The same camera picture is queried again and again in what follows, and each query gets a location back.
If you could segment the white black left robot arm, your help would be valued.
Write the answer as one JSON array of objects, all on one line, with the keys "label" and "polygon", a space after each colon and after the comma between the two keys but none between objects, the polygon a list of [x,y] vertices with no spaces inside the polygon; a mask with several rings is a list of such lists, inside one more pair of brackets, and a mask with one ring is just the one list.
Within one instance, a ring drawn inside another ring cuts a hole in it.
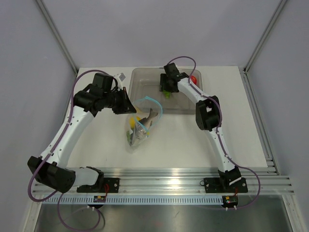
[{"label": "white black left robot arm", "polygon": [[110,108],[116,115],[135,113],[136,109],[123,86],[123,73],[115,76],[101,70],[92,70],[92,73],[92,83],[72,92],[69,115],[52,142],[38,157],[29,158],[28,167],[32,172],[29,192],[33,181],[61,193],[72,187],[78,187],[80,192],[104,189],[103,171],[89,166],[68,168],[69,158],[85,128],[103,109]]}]

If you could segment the grey toy fish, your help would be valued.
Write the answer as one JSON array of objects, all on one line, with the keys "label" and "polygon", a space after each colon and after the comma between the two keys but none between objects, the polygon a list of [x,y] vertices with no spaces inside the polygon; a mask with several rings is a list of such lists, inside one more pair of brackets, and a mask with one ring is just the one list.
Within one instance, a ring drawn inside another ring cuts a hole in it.
[{"label": "grey toy fish", "polygon": [[131,147],[138,146],[150,135],[150,128],[155,123],[158,116],[159,113],[151,108],[148,116],[141,118],[140,121],[137,121],[133,129],[131,129],[130,125],[128,124],[128,130],[133,132],[132,140],[130,143],[128,143]]}]

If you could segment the clear zip top bag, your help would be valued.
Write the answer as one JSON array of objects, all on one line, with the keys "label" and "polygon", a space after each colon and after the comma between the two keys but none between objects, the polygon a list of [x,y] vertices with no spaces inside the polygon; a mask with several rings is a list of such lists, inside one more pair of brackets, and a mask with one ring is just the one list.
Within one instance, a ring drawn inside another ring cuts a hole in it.
[{"label": "clear zip top bag", "polygon": [[163,114],[162,105],[148,96],[133,101],[133,106],[136,113],[125,120],[126,150],[130,153],[150,138]]}]

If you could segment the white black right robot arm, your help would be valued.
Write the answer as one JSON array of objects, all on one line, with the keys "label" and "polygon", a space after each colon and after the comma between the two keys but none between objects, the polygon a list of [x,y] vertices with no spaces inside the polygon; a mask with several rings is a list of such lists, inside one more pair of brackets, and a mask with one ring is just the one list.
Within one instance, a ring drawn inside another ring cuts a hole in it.
[{"label": "white black right robot arm", "polygon": [[165,72],[160,75],[160,91],[181,92],[195,104],[196,124],[207,135],[217,158],[219,187],[223,192],[232,192],[241,180],[241,173],[225,147],[218,98],[203,92],[195,85],[191,76],[178,70],[175,63],[169,63],[163,69]]}]

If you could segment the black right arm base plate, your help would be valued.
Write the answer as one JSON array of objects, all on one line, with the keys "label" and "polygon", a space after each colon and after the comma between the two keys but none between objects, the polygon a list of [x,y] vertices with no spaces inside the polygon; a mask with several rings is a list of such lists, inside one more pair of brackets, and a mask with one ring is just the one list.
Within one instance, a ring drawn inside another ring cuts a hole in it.
[{"label": "black right arm base plate", "polygon": [[218,177],[204,178],[199,183],[204,187],[206,193],[248,193],[248,187],[245,178],[240,181],[224,187]]}]

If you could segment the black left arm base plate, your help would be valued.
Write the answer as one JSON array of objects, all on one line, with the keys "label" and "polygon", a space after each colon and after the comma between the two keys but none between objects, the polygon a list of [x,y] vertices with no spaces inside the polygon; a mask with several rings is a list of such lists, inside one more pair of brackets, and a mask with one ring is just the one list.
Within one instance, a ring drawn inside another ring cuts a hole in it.
[{"label": "black left arm base plate", "polygon": [[93,185],[82,185],[77,188],[78,193],[118,193],[120,179],[116,177],[99,178]]}]

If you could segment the green toy grapes bunch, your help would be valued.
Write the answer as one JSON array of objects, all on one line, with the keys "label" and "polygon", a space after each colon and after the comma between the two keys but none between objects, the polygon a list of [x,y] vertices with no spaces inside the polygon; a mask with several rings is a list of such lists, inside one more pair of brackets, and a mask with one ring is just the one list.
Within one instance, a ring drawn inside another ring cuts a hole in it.
[{"label": "green toy grapes bunch", "polygon": [[164,94],[166,99],[170,99],[171,98],[171,92],[163,91],[163,94]]}]

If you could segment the yellow toy lemon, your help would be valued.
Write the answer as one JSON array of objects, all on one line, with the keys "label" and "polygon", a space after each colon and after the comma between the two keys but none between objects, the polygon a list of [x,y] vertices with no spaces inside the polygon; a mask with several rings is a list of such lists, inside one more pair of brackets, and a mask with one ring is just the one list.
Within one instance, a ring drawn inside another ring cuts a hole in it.
[{"label": "yellow toy lemon", "polygon": [[130,117],[129,120],[128,120],[130,128],[133,129],[135,127],[136,122],[140,121],[140,120],[141,120],[141,118],[138,117],[138,116],[137,117],[134,117],[134,116]]}]

